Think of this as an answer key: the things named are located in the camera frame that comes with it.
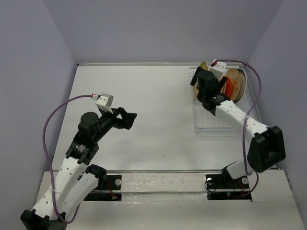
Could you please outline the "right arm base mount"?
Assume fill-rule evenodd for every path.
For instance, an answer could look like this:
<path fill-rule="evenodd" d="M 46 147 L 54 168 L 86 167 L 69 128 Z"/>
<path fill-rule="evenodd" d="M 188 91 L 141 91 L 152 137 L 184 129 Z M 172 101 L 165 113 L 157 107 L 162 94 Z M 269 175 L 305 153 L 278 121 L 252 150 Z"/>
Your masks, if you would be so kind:
<path fill-rule="evenodd" d="M 208 200 L 251 200 L 248 177 L 244 163 L 235 161 L 220 173 L 207 173 L 204 187 Z"/>

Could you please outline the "beige painted plate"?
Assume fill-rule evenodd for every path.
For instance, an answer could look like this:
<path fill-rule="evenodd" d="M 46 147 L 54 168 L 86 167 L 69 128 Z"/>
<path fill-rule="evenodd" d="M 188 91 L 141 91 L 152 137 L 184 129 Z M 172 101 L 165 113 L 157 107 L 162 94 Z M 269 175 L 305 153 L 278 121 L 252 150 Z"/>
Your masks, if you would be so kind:
<path fill-rule="evenodd" d="M 230 99 L 234 102 L 237 103 L 238 101 L 236 100 L 236 97 L 238 95 L 238 91 L 240 88 L 240 75 L 237 69 L 229 69 L 226 72 L 226 77 L 228 77 L 231 80 L 232 83 L 232 93 L 230 96 Z"/>

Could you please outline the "white plate green red rim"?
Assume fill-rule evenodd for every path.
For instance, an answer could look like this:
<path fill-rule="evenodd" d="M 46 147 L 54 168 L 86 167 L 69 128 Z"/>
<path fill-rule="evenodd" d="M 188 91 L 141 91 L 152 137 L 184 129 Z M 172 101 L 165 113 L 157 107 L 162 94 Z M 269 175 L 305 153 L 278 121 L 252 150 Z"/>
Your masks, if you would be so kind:
<path fill-rule="evenodd" d="M 239 88 L 236 100 L 239 101 L 246 91 L 247 78 L 246 78 L 246 73 L 243 69 L 237 69 L 237 70 L 238 70 L 239 75 L 240 75 L 240 88 Z"/>

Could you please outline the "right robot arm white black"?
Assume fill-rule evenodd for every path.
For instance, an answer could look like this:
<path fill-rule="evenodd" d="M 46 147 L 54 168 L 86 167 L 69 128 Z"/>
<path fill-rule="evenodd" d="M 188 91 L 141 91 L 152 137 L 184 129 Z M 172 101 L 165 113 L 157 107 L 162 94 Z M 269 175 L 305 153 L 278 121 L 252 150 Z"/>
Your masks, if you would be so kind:
<path fill-rule="evenodd" d="M 286 152 L 282 130 L 262 124 L 239 109 L 221 92 L 226 81 L 225 76 L 218 80 L 211 71 L 197 67 L 190 85 L 198 89 L 197 100 L 205 110 L 242 134 L 242 160 L 225 166 L 212 178 L 213 185 L 231 188 L 239 178 L 262 173 L 283 161 Z"/>

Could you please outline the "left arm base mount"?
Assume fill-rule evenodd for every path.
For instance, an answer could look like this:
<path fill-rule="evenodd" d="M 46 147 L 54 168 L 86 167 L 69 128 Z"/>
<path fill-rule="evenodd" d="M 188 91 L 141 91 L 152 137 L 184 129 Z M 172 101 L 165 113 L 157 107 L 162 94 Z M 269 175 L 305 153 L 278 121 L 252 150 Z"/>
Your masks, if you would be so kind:
<path fill-rule="evenodd" d="M 97 188 L 91 191 L 84 201 L 121 201 L 122 175 L 108 174 L 104 182 L 99 182 Z"/>

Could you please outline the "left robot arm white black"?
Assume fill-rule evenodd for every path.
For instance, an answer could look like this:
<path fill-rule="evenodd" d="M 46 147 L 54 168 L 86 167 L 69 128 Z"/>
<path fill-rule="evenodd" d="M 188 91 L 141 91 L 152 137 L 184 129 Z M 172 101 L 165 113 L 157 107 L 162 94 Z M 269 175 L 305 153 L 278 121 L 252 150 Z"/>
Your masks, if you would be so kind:
<path fill-rule="evenodd" d="M 51 185 L 21 221 L 28 230 L 64 230 L 77 215 L 81 202 L 94 189 L 106 185 L 106 169 L 91 164 L 98 152 L 98 142 L 112 128 L 131 129 L 136 113 L 124 108 L 87 112 L 81 116 L 75 135 L 58 173 L 50 174 Z"/>

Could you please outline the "green yellow woven-pattern plate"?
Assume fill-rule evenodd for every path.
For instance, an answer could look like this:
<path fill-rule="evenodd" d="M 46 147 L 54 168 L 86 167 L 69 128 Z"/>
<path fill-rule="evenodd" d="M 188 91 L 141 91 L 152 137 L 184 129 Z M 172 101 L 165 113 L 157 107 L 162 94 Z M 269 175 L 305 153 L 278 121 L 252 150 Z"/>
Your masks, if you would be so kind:
<path fill-rule="evenodd" d="M 200 65 L 200 67 L 203 68 L 203 70 L 209 70 L 208 68 L 208 63 L 206 61 L 203 61 Z M 197 77 L 197 83 L 195 84 L 195 86 L 193 86 L 193 97 L 194 97 L 194 100 L 197 100 L 197 97 L 198 97 L 198 94 L 199 94 L 199 78 Z"/>

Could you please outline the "round yellow plate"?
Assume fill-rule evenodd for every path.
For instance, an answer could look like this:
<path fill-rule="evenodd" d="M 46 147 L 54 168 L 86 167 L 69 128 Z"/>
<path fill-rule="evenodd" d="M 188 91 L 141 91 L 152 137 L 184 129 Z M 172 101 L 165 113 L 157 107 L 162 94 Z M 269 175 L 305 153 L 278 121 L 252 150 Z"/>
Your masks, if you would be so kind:
<path fill-rule="evenodd" d="M 226 76 L 222 76 L 222 78 L 220 79 L 220 82 L 223 83 L 223 86 L 222 86 L 222 89 L 221 89 L 221 93 L 225 93 L 227 77 Z"/>

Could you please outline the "orange round plate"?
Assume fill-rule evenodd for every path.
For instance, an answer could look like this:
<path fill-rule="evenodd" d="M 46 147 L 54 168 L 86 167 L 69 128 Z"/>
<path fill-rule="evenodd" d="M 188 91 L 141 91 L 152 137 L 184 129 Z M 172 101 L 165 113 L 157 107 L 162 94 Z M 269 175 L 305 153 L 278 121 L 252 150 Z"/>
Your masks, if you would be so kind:
<path fill-rule="evenodd" d="M 226 80 L 226 83 L 225 83 L 225 95 L 227 97 L 230 97 L 231 96 L 231 93 L 232 93 L 232 83 L 231 83 L 231 80 L 229 78 L 227 78 Z"/>

